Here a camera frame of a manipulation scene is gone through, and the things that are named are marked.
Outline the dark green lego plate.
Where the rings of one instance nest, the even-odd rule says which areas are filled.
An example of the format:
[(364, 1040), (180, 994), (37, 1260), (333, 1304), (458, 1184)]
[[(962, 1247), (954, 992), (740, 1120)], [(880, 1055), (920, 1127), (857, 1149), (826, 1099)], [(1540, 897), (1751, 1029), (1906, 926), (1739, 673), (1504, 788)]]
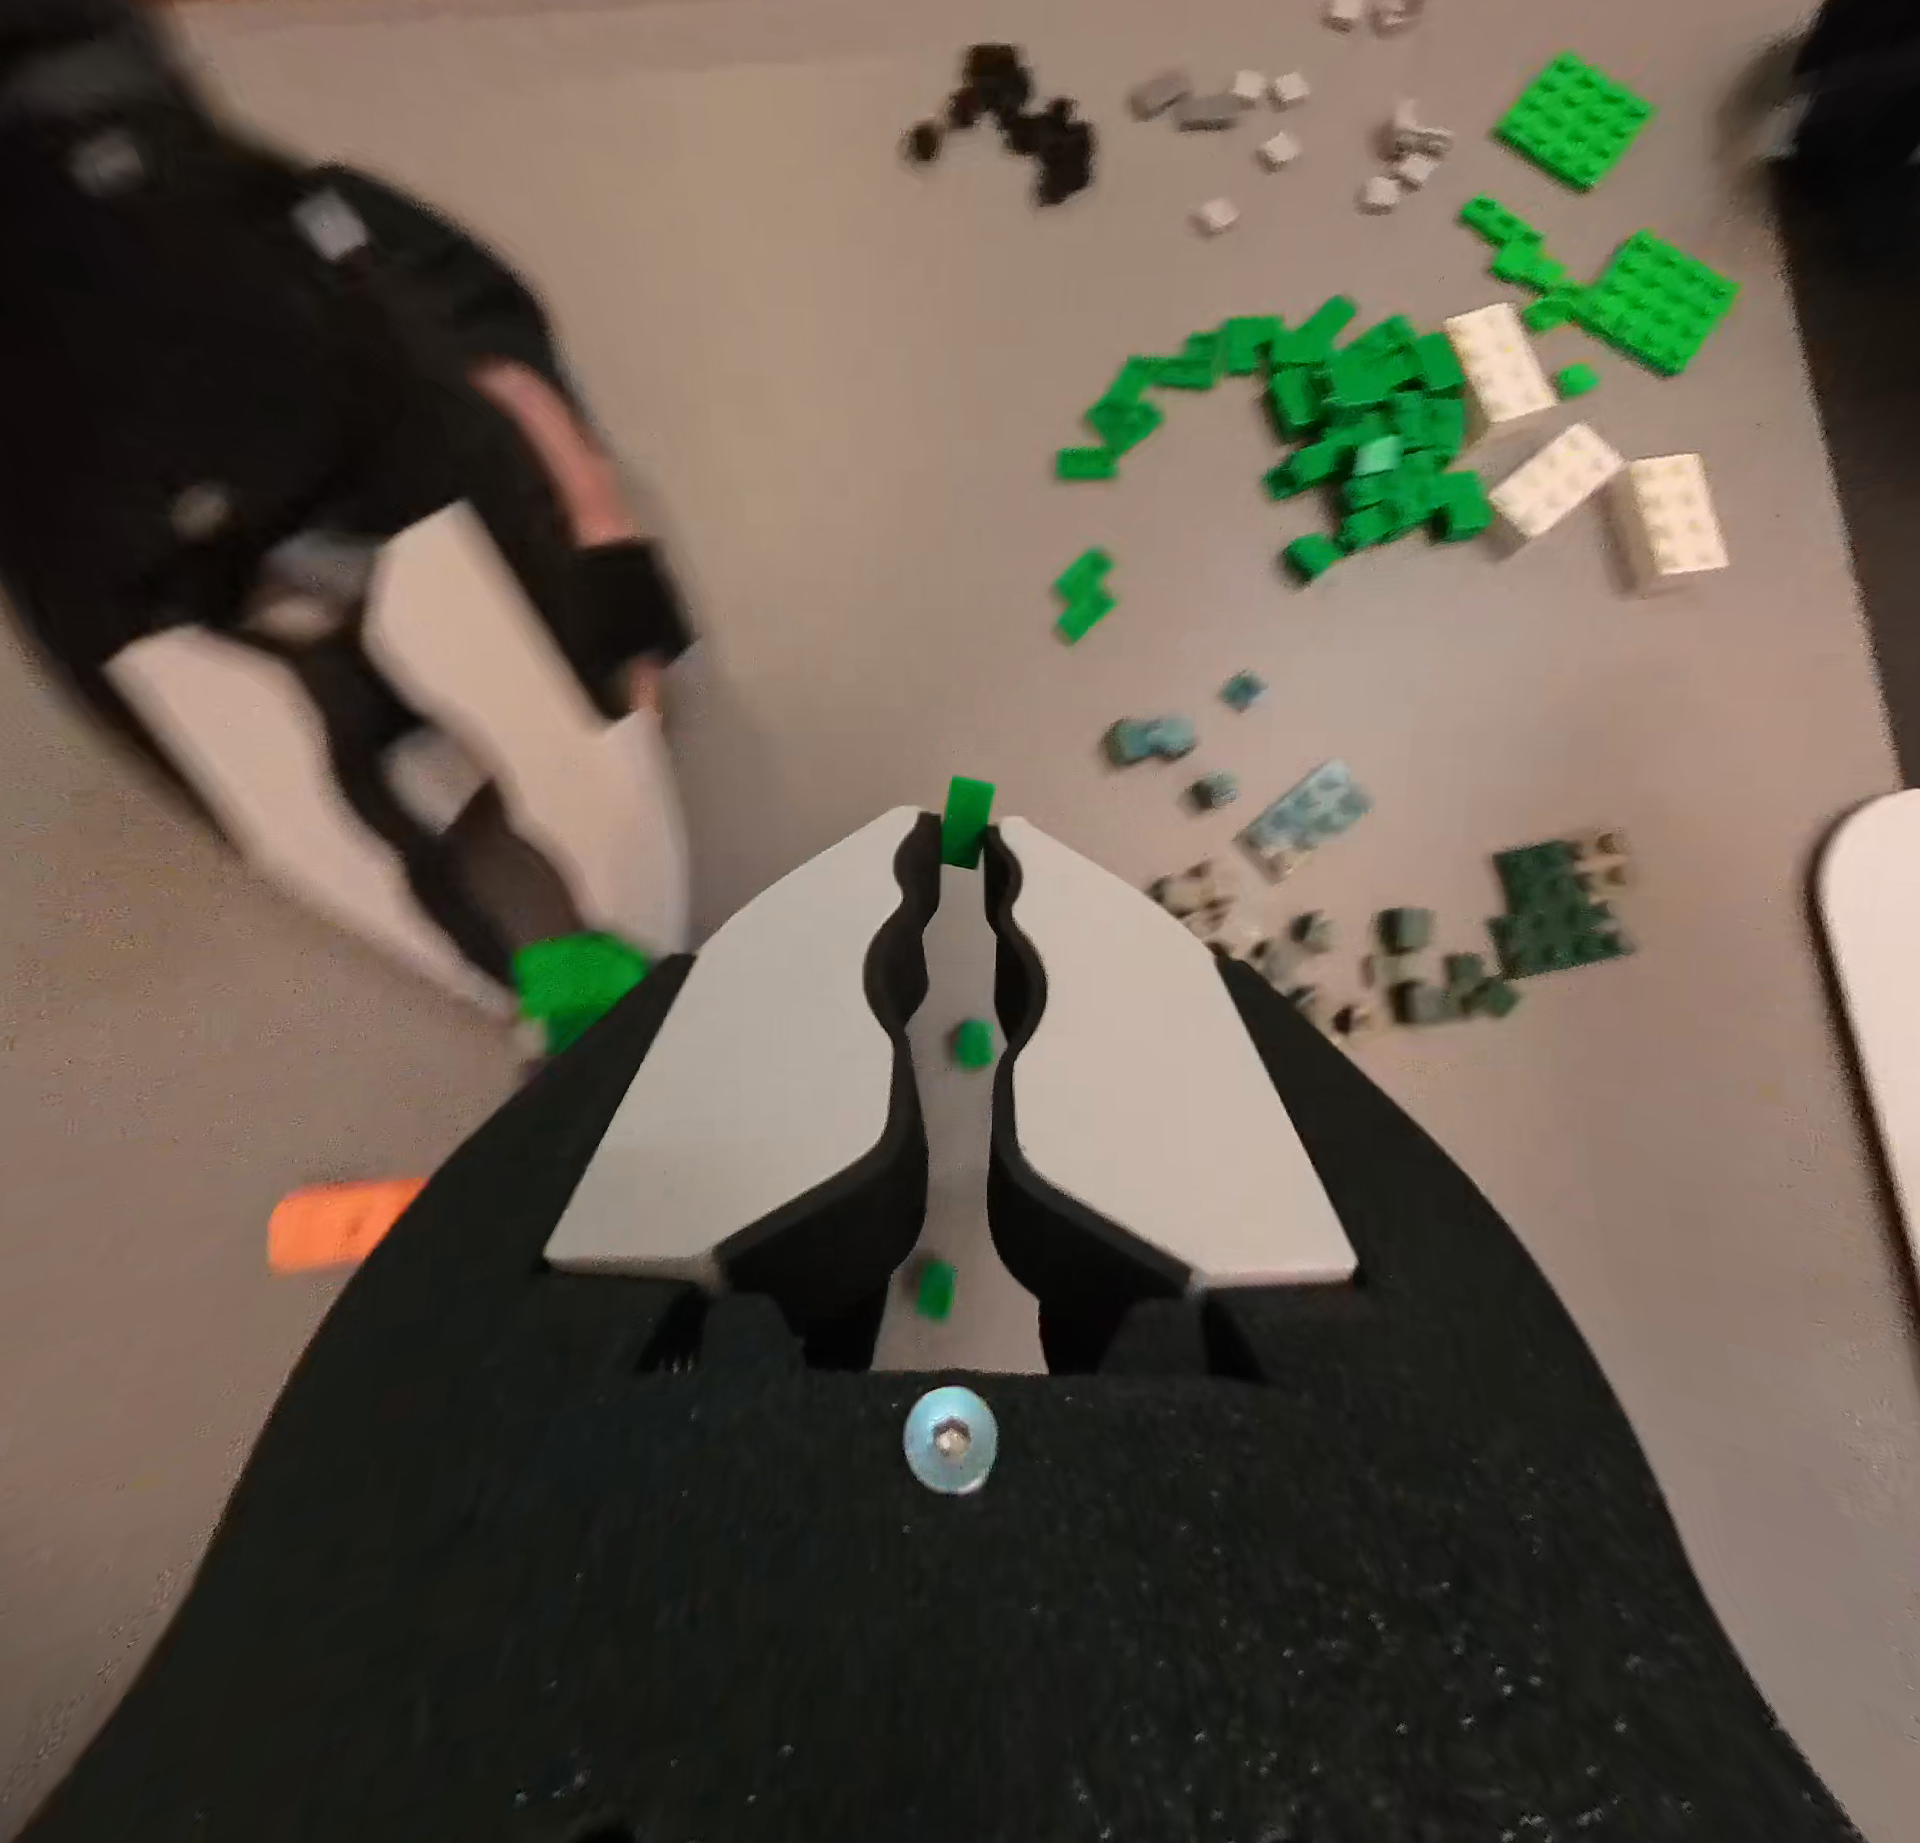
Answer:
[(1529, 981), (1615, 962), (1637, 943), (1620, 919), (1636, 886), (1636, 852), (1620, 830), (1508, 846), (1491, 858), (1500, 916), (1488, 934), (1500, 975)]

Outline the scattered light grey lego pieces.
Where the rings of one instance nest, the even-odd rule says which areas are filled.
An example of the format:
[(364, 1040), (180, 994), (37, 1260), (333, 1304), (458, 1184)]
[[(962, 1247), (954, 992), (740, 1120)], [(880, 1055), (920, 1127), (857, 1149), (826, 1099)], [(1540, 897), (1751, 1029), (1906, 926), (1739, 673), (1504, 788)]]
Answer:
[(1282, 61), (1183, 61), (1123, 99), (1127, 130), (1160, 130), (1196, 174), (1183, 219), (1198, 238), (1252, 228), (1292, 242), (1322, 219), (1380, 221), (1424, 197), (1462, 148), (1420, 93), (1434, 0), (1282, 3)]

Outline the white rounded board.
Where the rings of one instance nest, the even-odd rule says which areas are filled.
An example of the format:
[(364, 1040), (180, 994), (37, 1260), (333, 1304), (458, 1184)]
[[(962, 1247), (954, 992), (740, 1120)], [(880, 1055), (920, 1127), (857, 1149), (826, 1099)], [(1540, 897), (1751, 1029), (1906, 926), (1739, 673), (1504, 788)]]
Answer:
[(1860, 804), (1816, 861), (1816, 918), (1907, 1257), (1919, 1265), (1919, 788)]

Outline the pile of bright green bricks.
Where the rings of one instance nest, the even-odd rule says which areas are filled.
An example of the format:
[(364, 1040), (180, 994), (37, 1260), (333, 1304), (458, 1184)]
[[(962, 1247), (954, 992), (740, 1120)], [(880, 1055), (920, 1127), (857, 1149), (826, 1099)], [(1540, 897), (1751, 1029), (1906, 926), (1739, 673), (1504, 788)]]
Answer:
[(1300, 322), (1237, 315), (1163, 354), (1130, 355), (1057, 450), (1060, 484), (1118, 475), (1166, 418), (1171, 396), (1229, 383), (1255, 391), (1279, 459), (1261, 478), (1275, 505), (1315, 498), (1331, 522), (1291, 541), (1283, 576), (1315, 583), (1343, 560), (1400, 541), (1464, 545), (1490, 536), (1496, 505), (1468, 466), (1468, 371), (1441, 331), (1388, 315), (1352, 333), (1357, 304), (1331, 298)]

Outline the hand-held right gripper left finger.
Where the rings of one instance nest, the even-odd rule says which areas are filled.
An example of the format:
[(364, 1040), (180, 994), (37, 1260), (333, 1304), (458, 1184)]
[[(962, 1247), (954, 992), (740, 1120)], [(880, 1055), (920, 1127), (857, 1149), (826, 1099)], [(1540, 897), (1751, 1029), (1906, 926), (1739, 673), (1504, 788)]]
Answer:
[(714, 932), (545, 1262), (766, 1297), (812, 1366), (868, 1369), (928, 1214), (908, 1024), (941, 873), (941, 820), (899, 805)]

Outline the black object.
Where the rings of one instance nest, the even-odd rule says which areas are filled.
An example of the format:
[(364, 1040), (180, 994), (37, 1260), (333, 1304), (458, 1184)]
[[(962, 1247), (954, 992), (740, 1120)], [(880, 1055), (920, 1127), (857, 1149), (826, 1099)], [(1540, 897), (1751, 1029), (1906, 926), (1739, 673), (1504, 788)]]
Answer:
[(1823, 211), (1916, 197), (1919, 0), (1822, 0), (1772, 71), (1755, 151)]

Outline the white lego brick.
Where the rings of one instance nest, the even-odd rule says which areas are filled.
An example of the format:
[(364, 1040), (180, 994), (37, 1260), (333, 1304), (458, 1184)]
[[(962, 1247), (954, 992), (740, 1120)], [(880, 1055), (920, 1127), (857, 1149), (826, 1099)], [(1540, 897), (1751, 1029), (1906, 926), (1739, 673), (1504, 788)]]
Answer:
[(1611, 484), (1627, 587), (1654, 597), (1729, 566), (1710, 474), (1700, 453), (1623, 463)]
[(1503, 432), (1561, 405), (1514, 303), (1500, 301), (1457, 312), (1444, 319), (1443, 335), (1464, 372), (1475, 439)]
[(1536, 541), (1620, 478), (1623, 454), (1584, 422), (1564, 426), (1488, 491), (1500, 529)]

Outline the light blue lego plate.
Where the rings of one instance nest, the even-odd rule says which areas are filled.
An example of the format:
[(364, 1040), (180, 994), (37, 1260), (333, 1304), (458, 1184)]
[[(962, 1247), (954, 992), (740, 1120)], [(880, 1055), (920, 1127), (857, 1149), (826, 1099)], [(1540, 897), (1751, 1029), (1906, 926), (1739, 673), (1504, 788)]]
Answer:
[(1346, 761), (1315, 765), (1269, 801), (1237, 833), (1237, 845), (1269, 883), (1282, 883), (1319, 848), (1343, 835), (1373, 807)]

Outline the green lego plate assembly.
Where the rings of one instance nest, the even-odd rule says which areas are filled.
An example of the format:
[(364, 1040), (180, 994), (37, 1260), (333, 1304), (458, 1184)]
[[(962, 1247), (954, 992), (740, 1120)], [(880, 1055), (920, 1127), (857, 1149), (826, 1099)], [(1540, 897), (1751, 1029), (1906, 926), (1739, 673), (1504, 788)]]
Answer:
[(638, 987), (654, 957), (605, 931), (524, 943), (510, 957), (519, 1027), (542, 1059), (573, 1048)]

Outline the person's left hand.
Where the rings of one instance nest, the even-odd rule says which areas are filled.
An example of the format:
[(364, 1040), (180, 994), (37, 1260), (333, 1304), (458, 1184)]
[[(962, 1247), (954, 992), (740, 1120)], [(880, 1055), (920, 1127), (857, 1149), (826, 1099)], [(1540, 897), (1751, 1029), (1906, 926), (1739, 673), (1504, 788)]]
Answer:
[(467, 375), (528, 441), (574, 545), (605, 549), (640, 538), (614, 459), (555, 383), (514, 361), (479, 361)]

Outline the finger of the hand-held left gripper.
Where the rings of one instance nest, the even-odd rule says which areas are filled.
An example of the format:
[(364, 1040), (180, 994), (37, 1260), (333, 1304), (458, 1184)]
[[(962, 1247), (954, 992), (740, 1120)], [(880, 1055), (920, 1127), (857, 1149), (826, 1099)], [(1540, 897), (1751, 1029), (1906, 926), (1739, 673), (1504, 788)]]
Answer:
[(463, 1003), (508, 1014), (506, 986), (421, 904), (397, 846), (347, 799), (321, 711), (285, 661), (180, 626), (124, 648), (105, 676), (281, 896)]
[(467, 505), (389, 541), (363, 649), (493, 785), (588, 927), (654, 956), (691, 940), (691, 851), (661, 717), (602, 715)]

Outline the green narrow lego plate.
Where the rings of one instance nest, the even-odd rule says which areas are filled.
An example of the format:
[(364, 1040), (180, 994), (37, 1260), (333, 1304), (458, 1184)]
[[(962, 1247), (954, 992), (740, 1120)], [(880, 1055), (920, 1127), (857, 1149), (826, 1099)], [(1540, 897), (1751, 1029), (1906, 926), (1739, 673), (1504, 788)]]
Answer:
[(1536, 228), (1488, 195), (1466, 200), (1457, 211), (1457, 221), (1488, 247), (1490, 276), (1521, 291), (1526, 333), (1538, 337), (1576, 319), (1582, 285), (1550, 253)]

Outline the pile of dark green pieces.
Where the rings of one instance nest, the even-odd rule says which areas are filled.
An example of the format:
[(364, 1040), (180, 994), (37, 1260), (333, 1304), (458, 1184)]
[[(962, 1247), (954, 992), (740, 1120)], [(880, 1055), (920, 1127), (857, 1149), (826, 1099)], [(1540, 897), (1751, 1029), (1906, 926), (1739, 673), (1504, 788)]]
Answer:
[(1340, 1044), (1387, 1029), (1503, 1020), (1524, 998), (1488, 952), (1443, 947), (1430, 910), (1396, 906), (1367, 927), (1321, 909), (1275, 913), (1213, 861), (1166, 873), (1144, 886), (1144, 896)]

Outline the green square lego plate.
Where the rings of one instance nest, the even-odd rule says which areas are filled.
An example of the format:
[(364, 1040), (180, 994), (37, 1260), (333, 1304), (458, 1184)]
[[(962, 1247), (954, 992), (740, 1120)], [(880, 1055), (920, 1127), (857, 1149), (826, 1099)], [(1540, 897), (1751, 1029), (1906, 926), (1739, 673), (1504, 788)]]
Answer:
[(1524, 84), (1490, 136), (1568, 191), (1591, 192), (1654, 118), (1637, 91), (1564, 49)]
[(1654, 375), (1682, 375), (1740, 298), (1740, 282), (1665, 236), (1627, 236), (1574, 304), (1591, 338)]

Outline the pile of black lego pieces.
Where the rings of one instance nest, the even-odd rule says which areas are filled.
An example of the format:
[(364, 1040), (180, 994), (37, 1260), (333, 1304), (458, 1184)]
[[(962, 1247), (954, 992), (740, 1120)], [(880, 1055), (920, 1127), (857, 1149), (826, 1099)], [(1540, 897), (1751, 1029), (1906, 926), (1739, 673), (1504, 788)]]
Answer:
[(990, 130), (1028, 164), (1037, 207), (1059, 207), (1093, 187), (1095, 127), (1074, 99), (1046, 97), (1019, 44), (966, 44), (943, 107), (901, 136), (901, 157), (925, 169), (948, 141)]

